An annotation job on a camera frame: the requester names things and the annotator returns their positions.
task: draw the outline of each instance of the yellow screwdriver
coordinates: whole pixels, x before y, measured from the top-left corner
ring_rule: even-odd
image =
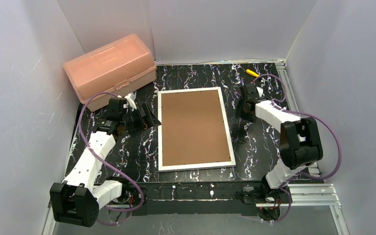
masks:
[[[246,73],[250,74],[253,77],[259,77],[259,75],[251,70],[246,70]]]

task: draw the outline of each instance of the orange plastic box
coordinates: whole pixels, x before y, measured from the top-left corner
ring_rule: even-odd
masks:
[[[64,69],[83,104],[98,92],[124,97],[156,78],[152,53],[136,34],[68,61]],[[87,107],[95,111],[106,106],[111,97],[99,95]]]

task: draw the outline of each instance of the white picture frame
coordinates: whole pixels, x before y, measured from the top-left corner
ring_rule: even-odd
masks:
[[[185,164],[185,165],[163,165],[162,160],[162,126],[158,127],[158,171],[178,171],[178,170],[190,170],[190,169],[211,169],[211,168],[220,168],[220,167],[231,167],[235,166],[235,157],[233,151],[233,144],[231,142],[230,129],[228,127],[227,114],[224,108],[224,99],[220,87],[211,87],[211,88],[195,88],[195,89],[184,89],[184,90],[169,90],[169,91],[159,91],[158,92],[158,119],[162,121],[162,94],[167,93],[181,93],[181,92],[199,92],[199,91],[212,91],[218,90],[218,96],[220,98],[221,112],[224,120],[224,128],[226,130],[227,144],[230,152],[230,161],[229,162],[215,162],[215,163],[202,163],[202,164]]]

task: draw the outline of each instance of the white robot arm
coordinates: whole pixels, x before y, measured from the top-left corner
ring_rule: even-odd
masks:
[[[135,135],[160,124],[146,103],[142,104],[142,109],[137,109],[129,96],[112,98],[106,112],[95,120],[89,144],[104,160],[125,131]],[[50,199],[55,221],[91,227],[102,207],[126,196],[124,185],[117,180],[106,180],[94,186],[101,166],[102,162],[86,147],[62,183],[52,185]]]
[[[262,90],[254,84],[240,87],[241,98],[236,116],[251,122],[260,118],[280,133],[280,156],[278,163],[261,180],[258,197],[277,198],[289,180],[308,165],[323,156],[318,126],[315,119],[302,118],[283,112],[262,97]]]

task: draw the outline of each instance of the brown corkboard surface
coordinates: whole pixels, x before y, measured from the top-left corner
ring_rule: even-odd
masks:
[[[218,90],[161,96],[163,166],[231,161]]]

